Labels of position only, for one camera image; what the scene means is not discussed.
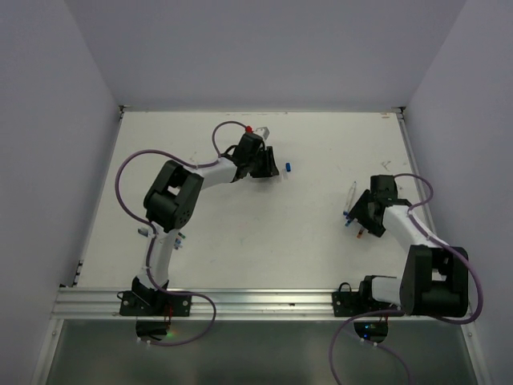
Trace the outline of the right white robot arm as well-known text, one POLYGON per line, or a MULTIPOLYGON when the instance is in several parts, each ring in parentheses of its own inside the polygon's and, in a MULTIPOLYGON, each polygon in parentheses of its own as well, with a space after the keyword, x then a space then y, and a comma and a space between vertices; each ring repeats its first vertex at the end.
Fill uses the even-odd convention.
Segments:
POLYGON ((464 318, 468 309, 467 252, 449 246, 419 221, 412 204, 398 195, 392 175, 370 177, 370 187, 348 212, 369 234, 389 233, 406 252, 399 278, 368 275, 359 285, 357 305, 376 314, 385 304, 408 315, 464 318))

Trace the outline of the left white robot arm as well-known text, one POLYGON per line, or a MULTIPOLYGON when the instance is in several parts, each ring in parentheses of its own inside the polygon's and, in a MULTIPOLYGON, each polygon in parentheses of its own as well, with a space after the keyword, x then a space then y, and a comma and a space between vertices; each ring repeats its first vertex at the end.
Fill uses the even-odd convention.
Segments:
POLYGON ((131 292, 146 313, 161 313, 167 304, 168 267, 180 230, 191 220, 200 193, 218 184, 277 176, 273 148, 266 130, 246 132, 238 144, 220 155, 213 165, 192 169, 169 160, 149 188, 143 206, 151 236, 140 273, 131 292))

